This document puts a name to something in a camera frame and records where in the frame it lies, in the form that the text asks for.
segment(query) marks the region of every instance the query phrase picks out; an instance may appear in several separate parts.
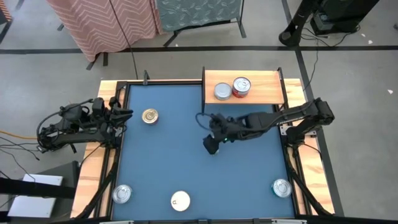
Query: red can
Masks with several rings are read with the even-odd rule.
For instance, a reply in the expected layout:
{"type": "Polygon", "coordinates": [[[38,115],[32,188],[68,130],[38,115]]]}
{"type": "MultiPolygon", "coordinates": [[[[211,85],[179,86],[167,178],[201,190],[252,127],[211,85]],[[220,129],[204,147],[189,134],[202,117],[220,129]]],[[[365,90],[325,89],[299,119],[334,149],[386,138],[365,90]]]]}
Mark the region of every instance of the red can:
{"type": "Polygon", "coordinates": [[[234,83],[232,85],[232,94],[238,98],[244,98],[248,95],[251,87],[251,82],[248,78],[238,77],[235,78],[234,83]]]}

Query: can lid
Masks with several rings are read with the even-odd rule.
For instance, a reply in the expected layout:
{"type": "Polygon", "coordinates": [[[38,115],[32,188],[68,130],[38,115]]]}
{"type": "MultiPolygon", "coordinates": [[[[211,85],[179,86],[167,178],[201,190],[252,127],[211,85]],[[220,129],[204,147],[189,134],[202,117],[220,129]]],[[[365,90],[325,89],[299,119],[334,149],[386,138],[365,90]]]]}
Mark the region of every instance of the can lid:
{"type": "Polygon", "coordinates": [[[178,192],[175,192],[173,194],[170,203],[172,204],[174,210],[178,212],[183,212],[189,207],[189,204],[191,203],[191,198],[189,197],[189,194],[187,194],[185,191],[179,190],[178,192]]]}
{"type": "Polygon", "coordinates": [[[219,83],[214,88],[214,94],[218,98],[228,98],[232,94],[232,88],[227,83],[219,83]]]}
{"type": "Polygon", "coordinates": [[[142,113],[142,120],[145,123],[153,123],[159,117],[158,112],[155,109],[146,109],[142,113]]]}
{"type": "Polygon", "coordinates": [[[292,193],[292,185],[284,179],[277,179],[272,184],[272,189],[277,196],[285,198],[290,196],[292,193]]]}
{"type": "Polygon", "coordinates": [[[251,83],[250,80],[245,77],[238,77],[234,80],[234,87],[238,91],[248,91],[250,90],[251,83]]]}
{"type": "Polygon", "coordinates": [[[112,192],[112,199],[116,203],[126,203],[132,194],[132,189],[126,184],[119,185],[112,192]]]}

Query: tin can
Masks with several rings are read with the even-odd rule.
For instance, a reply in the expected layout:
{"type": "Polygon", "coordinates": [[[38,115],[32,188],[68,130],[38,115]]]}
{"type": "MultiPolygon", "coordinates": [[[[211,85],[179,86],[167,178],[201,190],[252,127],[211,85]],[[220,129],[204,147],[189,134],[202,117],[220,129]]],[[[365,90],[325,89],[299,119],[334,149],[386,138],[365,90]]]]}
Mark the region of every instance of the tin can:
{"type": "Polygon", "coordinates": [[[219,83],[214,87],[214,95],[219,100],[228,100],[231,94],[231,86],[227,83],[219,83]]]}
{"type": "Polygon", "coordinates": [[[232,94],[238,98],[244,98],[250,90],[251,82],[245,77],[235,78],[232,85],[232,94]]]}
{"type": "Polygon", "coordinates": [[[115,203],[126,203],[132,194],[132,189],[126,184],[119,185],[112,192],[112,199],[115,203]]]}
{"type": "Polygon", "coordinates": [[[188,193],[183,190],[179,190],[178,192],[175,192],[173,194],[170,203],[172,204],[174,210],[178,212],[183,212],[189,207],[189,204],[191,203],[191,198],[189,197],[188,193]]]}
{"type": "Polygon", "coordinates": [[[278,197],[286,198],[292,194],[292,185],[285,179],[275,180],[271,187],[278,197]]]}
{"type": "Polygon", "coordinates": [[[159,114],[155,109],[147,109],[142,113],[142,120],[147,124],[156,124],[159,114]]]}

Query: gray floor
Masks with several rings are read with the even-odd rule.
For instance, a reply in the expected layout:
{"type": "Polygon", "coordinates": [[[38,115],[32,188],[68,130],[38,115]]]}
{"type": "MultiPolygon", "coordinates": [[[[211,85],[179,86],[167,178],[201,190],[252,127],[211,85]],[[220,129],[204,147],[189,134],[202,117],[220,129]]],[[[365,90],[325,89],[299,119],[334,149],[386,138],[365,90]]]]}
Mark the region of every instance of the gray floor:
{"type": "MultiPolygon", "coordinates": [[[[59,19],[45,1],[25,1],[13,10],[15,0],[7,0],[14,22],[0,49],[76,48],[66,29],[57,31],[59,19]]],[[[294,14],[299,1],[288,0],[294,14]]],[[[380,0],[361,23],[361,30],[341,45],[398,45],[398,2],[380,0]]],[[[242,39],[236,24],[182,32],[172,46],[204,45],[281,45],[277,40],[287,23],[280,0],[246,1],[244,26],[248,37],[242,39]]],[[[139,40],[134,47],[161,47],[170,34],[151,40],[139,40]]],[[[338,41],[331,35],[328,42],[338,41]]],[[[315,45],[314,41],[302,41],[315,45]]],[[[158,52],[136,53],[137,69],[142,77],[200,78],[201,67],[226,70],[274,70],[282,67],[288,78],[301,78],[294,52],[158,52]]],[[[315,52],[303,52],[308,74],[315,52]]],[[[312,89],[315,96],[329,102],[336,120],[325,128],[325,137],[346,216],[398,219],[398,152],[395,129],[398,105],[398,52],[319,52],[312,89]]],[[[59,106],[95,97],[101,80],[134,79],[129,53],[102,56],[90,71],[83,54],[0,55],[0,129],[33,136],[38,122],[59,106]]],[[[73,160],[82,160],[84,144],[77,154],[64,149],[54,153],[12,152],[31,173],[40,172],[73,160]]],[[[0,152],[0,170],[13,179],[24,171],[12,157],[0,152]]],[[[5,202],[0,195],[0,204],[5,202]]]]}

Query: teal patterned fabric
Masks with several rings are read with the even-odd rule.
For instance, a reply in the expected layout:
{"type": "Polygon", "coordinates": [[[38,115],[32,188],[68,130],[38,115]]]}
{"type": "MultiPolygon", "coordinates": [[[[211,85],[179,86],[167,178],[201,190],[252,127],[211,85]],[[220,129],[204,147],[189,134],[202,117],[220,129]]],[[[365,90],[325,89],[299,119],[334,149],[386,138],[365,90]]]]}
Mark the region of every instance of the teal patterned fabric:
{"type": "Polygon", "coordinates": [[[237,18],[241,0],[156,0],[164,31],[237,18]]]}

